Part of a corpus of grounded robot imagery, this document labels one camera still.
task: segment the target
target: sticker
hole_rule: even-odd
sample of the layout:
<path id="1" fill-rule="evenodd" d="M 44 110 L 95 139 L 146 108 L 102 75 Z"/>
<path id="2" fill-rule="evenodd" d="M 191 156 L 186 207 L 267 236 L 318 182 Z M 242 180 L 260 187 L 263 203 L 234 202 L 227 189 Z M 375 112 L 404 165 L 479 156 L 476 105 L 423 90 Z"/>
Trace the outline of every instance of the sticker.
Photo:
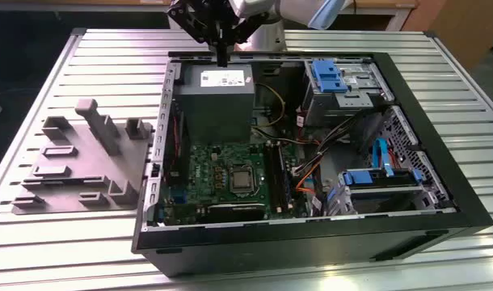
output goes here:
<path id="1" fill-rule="evenodd" d="M 304 116 L 298 115 L 298 126 L 304 127 Z"/>
<path id="2" fill-rule="evenodd" d="M 244 86 L 244 71 L 203 71 L 200 76 L 202 87 Z"/>
<path id="3" fill-rule="evenodd" d="M 322 209 L 322 202 L 318 199 L 318 196 L 314 196 L 312 203 L 314 203 L 314 206 L 316 207 L 316 209 Z"/>

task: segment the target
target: yellow wire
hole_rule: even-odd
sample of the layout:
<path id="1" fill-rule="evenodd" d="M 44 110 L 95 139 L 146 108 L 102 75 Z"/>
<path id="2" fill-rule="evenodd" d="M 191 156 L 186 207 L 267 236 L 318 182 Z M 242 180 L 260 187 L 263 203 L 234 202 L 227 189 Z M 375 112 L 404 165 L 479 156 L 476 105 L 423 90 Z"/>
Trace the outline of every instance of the yellow wire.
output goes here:
<path id="1" fill-rule="evenodd" d="M 278 96 L 278 98 L 280 100 L 280 106 L 282 106 L 280 117 L 268 124 L 255 126 L 255 127 L 270 127 L 270 126 L 275 125 L 283 119 L 283 117 L 286 116 L 287 104 L 286 104 L 286 101 L 283 100 L 282 95 L 278 93 L 278 91 L 271 86 L 268 86 L 267 84 L 263 84 L 263 83 L 256 83 L 256 85 L 260 85 L 260 86 L 266 87 L 270 91 L 272 91 L 272 93 Z"/>

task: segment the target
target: metal workbench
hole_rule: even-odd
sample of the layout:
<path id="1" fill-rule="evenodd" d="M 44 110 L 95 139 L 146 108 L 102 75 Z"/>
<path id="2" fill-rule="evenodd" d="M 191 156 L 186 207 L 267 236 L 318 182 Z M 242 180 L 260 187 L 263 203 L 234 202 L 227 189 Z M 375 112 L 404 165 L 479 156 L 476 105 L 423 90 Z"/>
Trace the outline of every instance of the metal workbench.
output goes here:
<path id="1" fill-rule="evenodd" d="M 391 54 L 493 217 L 493 103 L 437 39 L 416 32 L 287 31 L 287 43 L 298 51 Z M 88 30 L 71 36 L 0 165 L 0 291 L 493 290 L 493 227 L 404 261 L 170 279 L 131 253 L 135 211 L 11 213 L 18 182 L 47 141 L 44 118 L 64 115 L 83 122 L 74 107 L 87 97 L 115 122 L 127 117 L 155 122 L 167 51 L 206 49 L 174 30 Z"/>

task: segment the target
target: green motherboard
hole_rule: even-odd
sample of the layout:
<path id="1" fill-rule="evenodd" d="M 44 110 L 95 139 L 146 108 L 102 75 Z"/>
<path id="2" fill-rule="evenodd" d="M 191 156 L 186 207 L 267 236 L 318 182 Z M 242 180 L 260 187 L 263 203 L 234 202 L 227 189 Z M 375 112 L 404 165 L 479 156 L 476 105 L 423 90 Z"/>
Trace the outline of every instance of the green motherboard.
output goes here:
<path id="1" fill-rule="evenodd" d="M 263 151 L 264 144 L 194 145 L 187 203 L 262 203 L 270 213 Z M 291 170 L 298 162 L 292 145 L 283 154 Z"/>

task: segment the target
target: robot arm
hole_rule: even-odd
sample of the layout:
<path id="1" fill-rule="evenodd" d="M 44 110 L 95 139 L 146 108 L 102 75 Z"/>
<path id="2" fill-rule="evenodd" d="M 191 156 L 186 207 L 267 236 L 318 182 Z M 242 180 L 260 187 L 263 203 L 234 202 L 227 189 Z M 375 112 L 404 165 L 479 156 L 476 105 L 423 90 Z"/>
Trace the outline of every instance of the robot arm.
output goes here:
<path id="1" fill-rule="evenodd" d="M 227 67 L 227 55 L 271 16 L 327 29 L 352 0 L 175 0 L 168 15 Z"/>

